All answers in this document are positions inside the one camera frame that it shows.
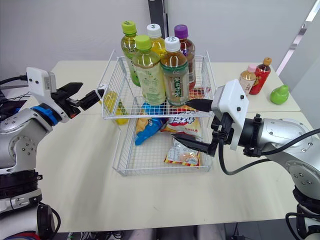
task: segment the green bottle cap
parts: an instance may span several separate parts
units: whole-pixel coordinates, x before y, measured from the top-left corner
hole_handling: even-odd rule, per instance
[[[282,85],[274,89],[270,94],[270,100],[274,104],[283,104],[289,97],[288,85]]]
[[[151,48],[150,37],[147,35],[139,35],[135,37],[135,47],[138,50],[148,50]]]
[[[137,32],[136,24],[133,21],[124,21],[121,26],[124,34],[135,34]]]

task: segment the white table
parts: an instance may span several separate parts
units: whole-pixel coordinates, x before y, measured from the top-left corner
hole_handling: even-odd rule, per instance
[[[80,91],[75,94],[73,99],[81,99],[91,90],[96,89],[108,61],[59,61],[52,69],[55,74],[57,88],[70,82],[84,83]],[[242,71],[247,69],[247,62],[214,62],[212,70],[214,79],[218,86],[224,85],[227,81],[239,78]],[[113,67],[110,67],[108,74],[112,73]],[[283,83],[271,67],[271,73],[258,95],[249,95],[248,112],[287,112],[300,111],[298,104],[289,95],[288,100],[282,105],[276,105],[270,101],[270,93],[273,89],[281,86]],[[38,105],[34,97],[30,97],[24,108],[30,108]],[[94,105],[87,111],[81,111],[82,114],[101,114],[102,110],[99,104]]]
[[[252,118],[255,113],[248,113]],[[301,112],[264,112],[264,118],[293,118]],[[266,162],[225,175],[217,160],[207,173],[123,177],[112,168],[115,123],[80,114],[60,123],[40,142],[37,171],[43,202],[62,219],[60,232],[110,231],[281,219],[296,211],[290,175]],[[254,159],[224,148],[226,167]]]

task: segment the small bottle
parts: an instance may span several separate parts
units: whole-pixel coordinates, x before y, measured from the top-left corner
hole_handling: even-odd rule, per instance
[[[186,25],[175,26],[174,35],[180,40],[180,51],[188,60],[189,89],[192,90],[196,85],[196,48],[193,42],[188,39],[188,27]]]
[[[112,113],[114,111],[117,98],[118,98],[118,94],[115,91],[109,91],[103,99],[104,109],[107,109],[109,113]],[[119,100],[118,106],[116,107],[114,114],[116,116],[127,115],[127,111],[124,105],[122,104],[121,99]],[[115,122],[118,125],[124,125],[128,122],[128,120],[129,120],[128,118],[118,118],[115,120]]]
[[[161,37],[161,28],[158,24],[149,24],[146,26],[148,36],[151,40],[151,50],[163,58],[166,53],[165,40]]]
[[[258,93],[260,93],[263,85],[267,80],[267,77],[271,72],[271,68],[269,67],[271,62],[272,62],[271,57],[266,57],[264,58],[263,63],[256,67],[256,70],[254,72],[255,82],[250,91],[251,95],[257,95]]]
[[[180,52],[180,41],[175,36],[164,40],[166,54],[161,59],[165,93],[173,106],[182,106],[189,100],[188,60]]]
[[[240,74],[239,77],[239,83],[245,93],[246,96],[248,96],[252,86],[254,85],[254,82],[256,80],[255,70],[256,65],[250,64],[247,68],[247,70],[243,71]]]
[[[124,53],[125,60],[128,63],[132,82],[136,86],[140,87],[139,79],[132,62],[132,58],[136,53],[136,24],[133,21],[124,21],[121,26],[124,33],[124,37],[121,39],[121,48]]]
[[[147,104],[163,104],[166,100],[164,76],[160,67],[160,57],[151,51],[151,41],[147,35],[135,38],[137,52],[132,58],[138,75],[141,92]]]

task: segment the wall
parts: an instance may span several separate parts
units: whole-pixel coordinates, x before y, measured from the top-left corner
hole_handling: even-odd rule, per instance
[[[280,74],[314,128],[320,128],[320,12],[318,12]]]
[[[167,0],[169,34],[186,24],[196,53],[213,62],[261,62],[277,69],[315,0]]]
[[[147,0],[0,0],[0,80],[60,60],[107,60],[121,53],[121,22],[150,24]]]

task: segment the white wire basket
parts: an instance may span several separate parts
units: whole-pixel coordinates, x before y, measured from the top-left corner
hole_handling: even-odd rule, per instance
[[[195,56],[195,87],[196,91],[193,91],[192,98],[203,98],[203,99],[213,99],[213,94],[215,91],[215,80],[212,73],[212,68],[210,64],[210,58],[208,53],[206,56]],[[103,89],[104,94],[102,97],[98,94],[98,90]],[[101,102],[104,102],[106,94],[112,91],[114,97],[112,103],[108,103],[108,109],[106,104],[101,104],[102,106],[102,117],[103,119],[121,119],[121,118],[141,118],[141,109],[145,100],[141,92],[141,88],[136,86],[130,76],[130,71],[128,64],[124,56],[117,56],[116,52],[113,51],[105,71],[101,77],[101,80],[96,89],[97,95],[100,97]],[[126,114],[123,114],[123,109],[119,108],[119,103],[123,105]],[[168,101],[164,105],[165,107],[161,114],[157,112],[156,114],[143,115],[143,117],[177,117],[177,108],[171,106]],[[188,112],[195,111],[195,117],[212,117],[212,112],[197,111],[191,107],[183,107]]]
[[[200,118],[202,141],[209,143],[208,126]],[[127,130],[122,132],[124,142],[118,146],[120,156],[114,156],[113,168],[123,176],[145,174],[177,174],[208,172],[213,158],[200,153],[199,166],[185,166],[164,162],[169,149],[173,146],[173,137],[168,132],[158,132],[145,140],[141,145],[135,145],[137,118],[129,120]]]

